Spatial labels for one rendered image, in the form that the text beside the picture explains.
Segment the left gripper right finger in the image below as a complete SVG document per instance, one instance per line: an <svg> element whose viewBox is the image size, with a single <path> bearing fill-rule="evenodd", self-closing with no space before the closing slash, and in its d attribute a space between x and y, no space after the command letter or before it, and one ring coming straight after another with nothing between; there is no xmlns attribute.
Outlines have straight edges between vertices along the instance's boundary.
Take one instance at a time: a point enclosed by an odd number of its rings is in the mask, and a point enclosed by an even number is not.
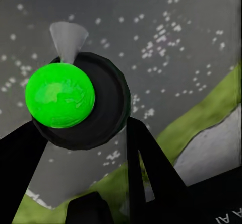
<svg viewBox="0 0 242 224"><path fill-rule="evenodd" d="M145 124L127 118L130 224L211 224ZM145 199L141 154L157 207Z"/></svg>

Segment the insectifuge atomizer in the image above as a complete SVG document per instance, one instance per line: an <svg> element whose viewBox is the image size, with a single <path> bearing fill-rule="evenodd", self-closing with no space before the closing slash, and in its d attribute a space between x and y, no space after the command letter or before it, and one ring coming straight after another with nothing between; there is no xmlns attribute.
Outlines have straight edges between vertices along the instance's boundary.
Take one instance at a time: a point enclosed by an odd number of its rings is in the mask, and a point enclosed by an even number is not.
<svg viewBox="0 0 242 224"><path fill-rule="evenodd" d="M90 150L104 145L131 115L125 75L110 59L79 52L88 36L84 27L56 22L50 31L58 57L29 78L25 100L32 121L58 147Z"/></svg>

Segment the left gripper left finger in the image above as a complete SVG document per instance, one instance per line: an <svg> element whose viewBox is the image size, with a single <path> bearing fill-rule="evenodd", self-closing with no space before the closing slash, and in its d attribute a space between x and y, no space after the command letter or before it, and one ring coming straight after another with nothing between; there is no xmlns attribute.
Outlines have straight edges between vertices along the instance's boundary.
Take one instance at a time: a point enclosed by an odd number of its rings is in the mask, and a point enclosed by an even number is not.
<svg viewBox="0 0 242 224"><path fill-rule="evenodd" d="M47 143L33 121L0 139L0 224L12 224Z"/></svg>

